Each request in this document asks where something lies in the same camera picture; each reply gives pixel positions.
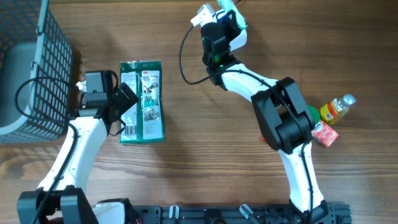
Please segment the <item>green 3M sponge package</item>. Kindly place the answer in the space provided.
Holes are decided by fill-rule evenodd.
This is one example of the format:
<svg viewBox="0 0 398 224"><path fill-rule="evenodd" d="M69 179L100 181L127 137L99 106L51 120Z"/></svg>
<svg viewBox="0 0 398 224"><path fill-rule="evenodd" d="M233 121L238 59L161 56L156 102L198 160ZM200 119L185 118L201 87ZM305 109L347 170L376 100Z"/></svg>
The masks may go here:
<svg viewBox="0 0 398 224"><path fill-rule="evenodd" d="M162 67L160 61L133 61L120 64L121 82L139 101L123 115L125 129L121 144L161 142L165 139L162 109Z"/></svg>

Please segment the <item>green lid round container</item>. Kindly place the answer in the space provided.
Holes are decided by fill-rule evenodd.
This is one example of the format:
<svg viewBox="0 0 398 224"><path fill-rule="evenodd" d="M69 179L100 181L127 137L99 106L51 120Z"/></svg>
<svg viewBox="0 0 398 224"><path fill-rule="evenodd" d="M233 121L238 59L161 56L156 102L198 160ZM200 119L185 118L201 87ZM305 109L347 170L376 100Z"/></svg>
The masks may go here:
<svg viewBox="0 0 398 224"><path fill-rule="evenodd" d="M317 124L320 121L320 112L314 106L308 105L308 110L313 117L314 123Z"/></svg>

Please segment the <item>red white juice carton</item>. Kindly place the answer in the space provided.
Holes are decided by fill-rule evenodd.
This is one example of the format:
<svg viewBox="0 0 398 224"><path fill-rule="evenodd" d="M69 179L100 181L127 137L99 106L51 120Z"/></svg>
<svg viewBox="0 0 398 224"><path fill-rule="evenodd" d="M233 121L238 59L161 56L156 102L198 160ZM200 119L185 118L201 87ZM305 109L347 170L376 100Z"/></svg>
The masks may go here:
<svg viewBox="0 0 398 224"><path fill-rule="evenodd" d="M338 133L324 121L319 120L312 131L312 136L324 147L330 147L338 137Z"/></svg>

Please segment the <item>yellow oil bottle silver cap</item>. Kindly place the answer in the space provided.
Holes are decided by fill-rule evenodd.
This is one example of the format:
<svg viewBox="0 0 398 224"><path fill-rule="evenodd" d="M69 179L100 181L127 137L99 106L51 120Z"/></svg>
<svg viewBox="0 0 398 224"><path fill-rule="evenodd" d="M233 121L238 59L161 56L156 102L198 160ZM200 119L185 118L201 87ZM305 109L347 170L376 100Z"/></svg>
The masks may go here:
<svg viewBox="0 0 398 224"><path fill-rule="evenodd" d="M356 98L350 94L346 94L341 98L335 98L320 108L320 117L329 125L335 124L355 103Z"/></svg>

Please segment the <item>teal snack bar wrapper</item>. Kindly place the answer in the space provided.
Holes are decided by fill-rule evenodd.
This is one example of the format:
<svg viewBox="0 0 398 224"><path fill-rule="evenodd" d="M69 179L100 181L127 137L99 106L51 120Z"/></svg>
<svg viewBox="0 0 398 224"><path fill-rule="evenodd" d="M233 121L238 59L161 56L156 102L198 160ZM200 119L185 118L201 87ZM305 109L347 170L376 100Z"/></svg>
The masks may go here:
<svg viewBox="0 0 398 224"><path fill-rule="evenodd" d="M244 30L247 27L245 18L238 11L233 0L217 0L217 3L224 12L233 11L235 13L236 18L234 20L237 22L237 25L241 30Z"/></svg>

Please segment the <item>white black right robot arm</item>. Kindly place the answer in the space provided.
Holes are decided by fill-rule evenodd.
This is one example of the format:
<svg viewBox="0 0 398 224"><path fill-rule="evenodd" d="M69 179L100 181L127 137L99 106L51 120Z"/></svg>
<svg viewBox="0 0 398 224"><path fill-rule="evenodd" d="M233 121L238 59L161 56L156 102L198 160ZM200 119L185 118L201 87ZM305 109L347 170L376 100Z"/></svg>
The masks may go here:
<svg viewBox="0 0 398 224"><path fill-rule="evenodd" d="M290 203L301 223L315 223L328 210L312 162L314 118L292 78L262 77L230 53L230 38L235 33L220 22L202 26L206 71L214 85L252 103L263 138L281 156L289 180Z"/></svg>

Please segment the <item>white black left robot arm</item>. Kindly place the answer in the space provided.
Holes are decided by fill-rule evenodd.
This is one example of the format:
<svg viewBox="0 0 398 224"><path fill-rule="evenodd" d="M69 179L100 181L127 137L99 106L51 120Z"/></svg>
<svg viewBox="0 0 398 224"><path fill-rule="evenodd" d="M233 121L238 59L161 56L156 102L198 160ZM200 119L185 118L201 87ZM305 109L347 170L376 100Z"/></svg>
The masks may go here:
<svg viewBox="0 0 398 224"><path fill-rule="evenodd" d="M111 124L139 101L122 83L110 98L78 110L68 122L68 134L37 190L21 193L17 213L21 223L134 223L139 215L126 198L104 200L92 207L85 191L96 155Z"/></svg>

